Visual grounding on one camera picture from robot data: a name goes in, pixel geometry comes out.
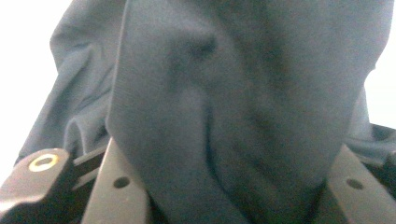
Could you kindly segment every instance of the wrinkled fabric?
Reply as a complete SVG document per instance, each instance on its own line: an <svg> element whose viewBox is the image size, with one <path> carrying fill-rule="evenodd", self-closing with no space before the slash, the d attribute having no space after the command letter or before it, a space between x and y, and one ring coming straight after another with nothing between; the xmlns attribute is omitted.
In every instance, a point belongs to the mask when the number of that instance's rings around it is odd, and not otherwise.
<svg viewBox="0 0 396 224"><path fill-rule="evenodd" d="M305 223L393 2L75 0L20 157L111 135L171 223Z"/></svg>

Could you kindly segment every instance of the metal ring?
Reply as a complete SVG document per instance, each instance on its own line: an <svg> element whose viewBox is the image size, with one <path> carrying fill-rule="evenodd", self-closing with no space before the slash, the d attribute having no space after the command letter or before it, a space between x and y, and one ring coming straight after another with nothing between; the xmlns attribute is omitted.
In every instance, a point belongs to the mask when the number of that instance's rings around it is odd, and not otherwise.
<svg viewBox="0 0 396 224"><path fill-rule="evenodd" d="M50 161L40 164L40 162L42 162L43 160L46 160L46 159L50 159ZM29 164L29 170L32 172L42 172L42 171L48 170L49 168L54 166L56 163L58 163L58 160L59 160L59 157L55 154L41 155Z"/></svg>

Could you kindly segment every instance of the cloth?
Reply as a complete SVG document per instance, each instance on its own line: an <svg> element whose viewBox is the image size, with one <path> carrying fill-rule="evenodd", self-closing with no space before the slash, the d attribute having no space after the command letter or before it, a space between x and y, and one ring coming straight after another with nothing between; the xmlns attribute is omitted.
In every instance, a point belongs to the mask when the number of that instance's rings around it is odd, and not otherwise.
<svg viewBox="0 0 396 224"><path fill-rule="evenodd" d="M75 0L20 158L49 147L80 156L111 135L171 223L305 223L392 8Z"/></svg>

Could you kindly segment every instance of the white background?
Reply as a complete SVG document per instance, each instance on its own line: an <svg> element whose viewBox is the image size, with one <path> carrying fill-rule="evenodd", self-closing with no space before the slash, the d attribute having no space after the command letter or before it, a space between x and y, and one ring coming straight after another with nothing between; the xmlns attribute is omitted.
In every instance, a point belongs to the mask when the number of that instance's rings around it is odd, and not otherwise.
<svg viewBox="0 0 396 224"><path fill-rule="evenodd" d="M0 2L0 184L11 171L55 81L50 36L70 2ZM371 122L393 128L396 128L395 74L396 28L391 31L377 69L366 81Z"/></svg>

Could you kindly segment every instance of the round hole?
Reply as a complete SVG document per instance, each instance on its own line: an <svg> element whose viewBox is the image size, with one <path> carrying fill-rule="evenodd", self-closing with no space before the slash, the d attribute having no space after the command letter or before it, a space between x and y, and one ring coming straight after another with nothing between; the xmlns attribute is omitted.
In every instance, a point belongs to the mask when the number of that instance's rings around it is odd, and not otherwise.
<svg viewBox="0 0 396 224"><path fill-rule="evenodd" d="M120 177L114 181L114 188L116 189L122 189L125 188L129 185L129 179L128 177Z"/></svg>
<svg viewBox="0 0 396 224"><path fill-rule="evenodd" d="M37 161L35 163L36 166L41 166L41 165L45 165L45 164L50 164L53 161L53 158L45 158L41 161Z"/></svg>
<svg viewBox="0 0 396 224"><path fill-rule="evenodd" d="M44 154L29 164L29 170L32 172L42 172L54 166L58 161L59 157L57 155L50 153Z"/></svg>
<svg viewBox="0 0 396 224"><path fill-rule="evenodd" d="M363 184L359 180L349 178L346 183L353 189L364 189Z"/></svg>

